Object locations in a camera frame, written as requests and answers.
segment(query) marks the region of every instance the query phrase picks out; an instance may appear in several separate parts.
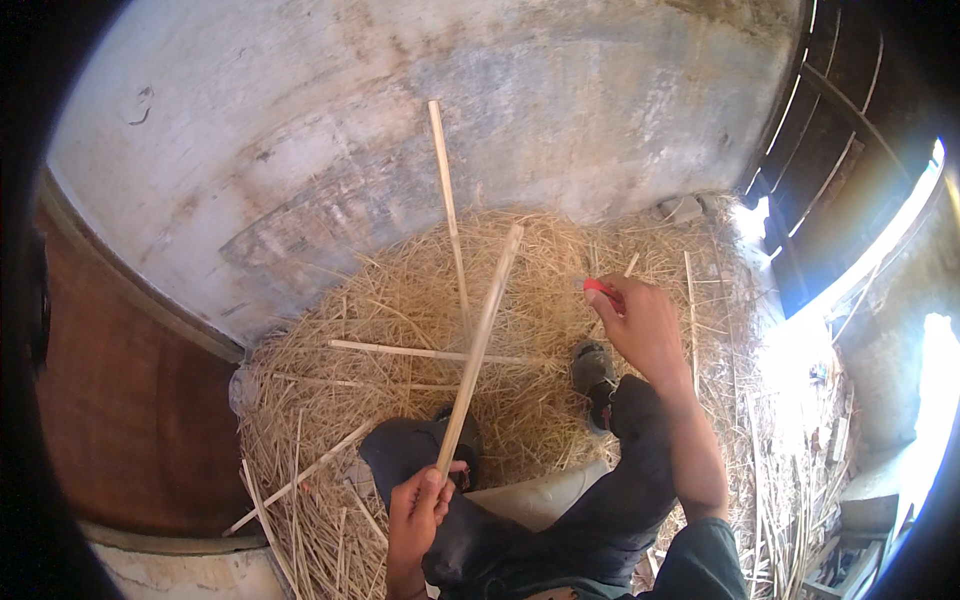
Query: black sleeve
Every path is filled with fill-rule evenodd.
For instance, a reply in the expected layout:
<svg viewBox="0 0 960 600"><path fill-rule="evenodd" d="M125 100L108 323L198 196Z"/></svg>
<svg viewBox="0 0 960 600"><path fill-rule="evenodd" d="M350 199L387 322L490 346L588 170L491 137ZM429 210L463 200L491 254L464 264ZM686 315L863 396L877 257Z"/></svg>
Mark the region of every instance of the black sleeve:
<svg viewBox="0 0 960 600"><path fill-rule="evenodd" d="M747 587L727 521L709 516L683 528L667 550L654 588L639 597L744 600Z"/></svg>

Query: hand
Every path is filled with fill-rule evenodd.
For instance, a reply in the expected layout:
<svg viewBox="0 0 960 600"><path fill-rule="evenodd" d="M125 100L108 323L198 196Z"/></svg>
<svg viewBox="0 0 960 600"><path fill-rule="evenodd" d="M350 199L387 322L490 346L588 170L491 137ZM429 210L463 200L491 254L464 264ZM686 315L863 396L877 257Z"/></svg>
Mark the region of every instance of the hand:
<svg viewBox="0 0 960 600"><path fill-rule="evenodd" d="M690 371L684 361L677 311L666 293L620 275L605 275L600 281L623 296L626 313L618 315L607 297L596 290L586 290L584 299L600 316L616 351L661 395L665 389L688 382Z"/></svg>
<svg viewBox="0 0 960 600"><path fill-rule="evenodd" d="M450 472L467 469L453 461ZM390 547L387 550L387 595L408 598L423 589L420 561L437 536L453 497L454 485L440 480L436 465L422 468L390 493Z"/></svg>

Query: red object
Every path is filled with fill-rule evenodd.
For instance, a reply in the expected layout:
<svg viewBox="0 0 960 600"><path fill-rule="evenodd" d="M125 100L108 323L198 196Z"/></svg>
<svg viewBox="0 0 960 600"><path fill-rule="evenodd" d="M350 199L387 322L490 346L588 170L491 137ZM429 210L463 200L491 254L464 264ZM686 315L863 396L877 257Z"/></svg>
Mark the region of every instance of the red object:
<svg viewBox="0 0 960 600"><path fill-rule="evenodd" d="M596 290L600 292L607 297L607 300L610 301L613 310L621 315L625 315L627 313L627 307L623 304L623 296L607 287L603 283L600 283L593 277L587 277L584 279L584 291L586 292L586 290Z"/></svg>

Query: sneaker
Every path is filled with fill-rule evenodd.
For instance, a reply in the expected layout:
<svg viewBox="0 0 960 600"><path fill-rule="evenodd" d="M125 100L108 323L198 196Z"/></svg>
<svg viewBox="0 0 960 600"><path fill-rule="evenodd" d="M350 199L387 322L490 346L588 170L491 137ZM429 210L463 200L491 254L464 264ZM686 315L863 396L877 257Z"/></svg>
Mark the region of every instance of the sneaker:
<svg viewBox="0 0 960 600"><path fill-rule="evenodd" d="M596 340L584 340L573 349L573 389L592 403L587 425L597 436L610 433L611 396L616 388L616 372L610 353Z"/></svg>
<svg viewBox="0 0 960 600"><path fill-rule="evenodd" d="M447 402L434 415L433 421L446 425L449 423L452 414L453 402ZM453 483L461 492L467 493L476 490L477 484L480 482L481 456L483 456L483 438L480 437L480 425L477 424L477 419L474 419L473 415L467 412L464 427L460 430L457 449L453 451L453 460L467 461L467 471L450 475Z"/></svg>

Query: gray stone block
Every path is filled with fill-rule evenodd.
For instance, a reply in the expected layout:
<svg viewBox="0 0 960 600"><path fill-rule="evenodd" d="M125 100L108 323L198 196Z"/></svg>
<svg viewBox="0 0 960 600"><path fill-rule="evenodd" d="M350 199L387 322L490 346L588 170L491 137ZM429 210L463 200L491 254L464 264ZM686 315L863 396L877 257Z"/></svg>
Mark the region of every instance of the gray stone block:
<svg viewBox="0 0 960 600"><path fill-rule="evenodd" d="M720 203L716 196L712 194L701 194L697 196L697 200L700 201L700 206L704 208L704 214L708 217L715 217L719 214Z"/></svg>
<svg viewBox="0 0 960 600"><path fill-rule="evenodd" d="M673 223L688 223L704 213L703 207L693 196L683 196L660 203L660 212L671 217Z"/></svg>

